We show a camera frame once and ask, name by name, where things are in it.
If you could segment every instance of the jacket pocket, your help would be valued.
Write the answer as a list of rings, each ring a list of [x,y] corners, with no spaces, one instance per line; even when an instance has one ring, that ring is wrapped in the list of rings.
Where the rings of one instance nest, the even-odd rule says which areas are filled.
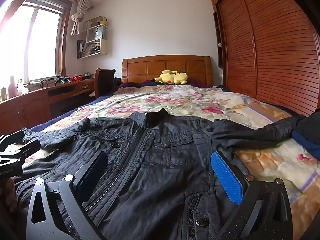
[[[162,150],[168,165],[189,165],[196,161],[197,149],[191,135],[155,137],[154,146]]]
[[[187,214],[184,218],[186,239],[214,239],[221,229],[218,203],[214,193],[193,196],[188,201]]]
[[[106,163],[106,170],[108,171],[119,163],[125,144],[122,135],[106,136],[101,133],[82,133],[72,148],[64,149],[62,152],[63,159],[61,158],[53,171],[57,174],[75,174],[99,150],[108,152],[108,163]]]

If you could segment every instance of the snap button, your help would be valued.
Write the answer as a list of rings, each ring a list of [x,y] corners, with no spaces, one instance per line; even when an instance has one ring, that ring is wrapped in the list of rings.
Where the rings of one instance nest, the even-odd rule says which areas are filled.
[[[196,220],[196,224],[197,224],[198,226],[200,226],[200,227],[206,227],[207,224],[208,224],[208,220],[205,219],[205,218],[198,218],[198,219]]]

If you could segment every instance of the pikachu plush toy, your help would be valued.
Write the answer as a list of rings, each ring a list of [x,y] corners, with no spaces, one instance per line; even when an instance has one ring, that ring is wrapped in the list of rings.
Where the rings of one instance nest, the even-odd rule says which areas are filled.
[[[161,82],[163,84],[185,84],[188,75],[179,71],[164,70],[160,77],[152,79],[151,82]]]

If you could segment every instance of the wooden wardrobe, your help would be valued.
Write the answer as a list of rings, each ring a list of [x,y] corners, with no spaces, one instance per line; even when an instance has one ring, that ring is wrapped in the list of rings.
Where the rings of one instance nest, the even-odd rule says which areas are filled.
[[[310,115],[319,102],[319,36],[294,0],[212,0],[224,85]]]

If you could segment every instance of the curtain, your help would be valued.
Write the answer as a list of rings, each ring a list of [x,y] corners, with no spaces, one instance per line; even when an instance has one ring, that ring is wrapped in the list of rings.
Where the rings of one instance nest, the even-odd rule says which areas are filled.
[[[79,34],[79,23],[84,18],[85,11],[90,6],[91,5],[88,0],[79,0],[78,7],[77,7],[77,13],[75,13],[71,16],[71,19],[73,20],[73,27],[72,27],[72,31],[71,31],[71,36]]]

